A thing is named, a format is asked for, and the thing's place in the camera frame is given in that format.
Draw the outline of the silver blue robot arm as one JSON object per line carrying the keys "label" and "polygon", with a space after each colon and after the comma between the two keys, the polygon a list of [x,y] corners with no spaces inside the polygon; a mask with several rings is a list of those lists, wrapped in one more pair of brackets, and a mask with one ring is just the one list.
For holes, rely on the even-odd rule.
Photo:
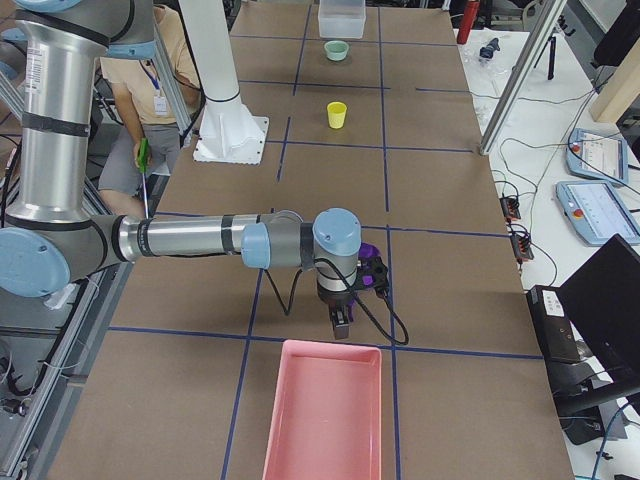
{"label": "silver blue robot arm", "polygon": [[348,210],[310,223],[291,211],[163,220],[83,210],[96,62],[155,53],[151,2],[21,1],[16,21],[27,65],[19,195],[1,231],[5,290],[41,297],[141,257],[238,255],[250,268],[315,269],[334,335],[348,336],[361,247]]}

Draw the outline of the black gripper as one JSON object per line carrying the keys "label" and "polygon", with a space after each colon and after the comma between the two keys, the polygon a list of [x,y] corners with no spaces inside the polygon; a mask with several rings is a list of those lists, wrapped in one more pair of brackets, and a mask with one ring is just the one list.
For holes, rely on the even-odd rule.
{"label": "black gripper", "polygon": [[350,332],[350,308],[355,300],[348,290],[332,291],[317,287],[319,298],[329,307],[329,316],[335,340],[345,340]]}

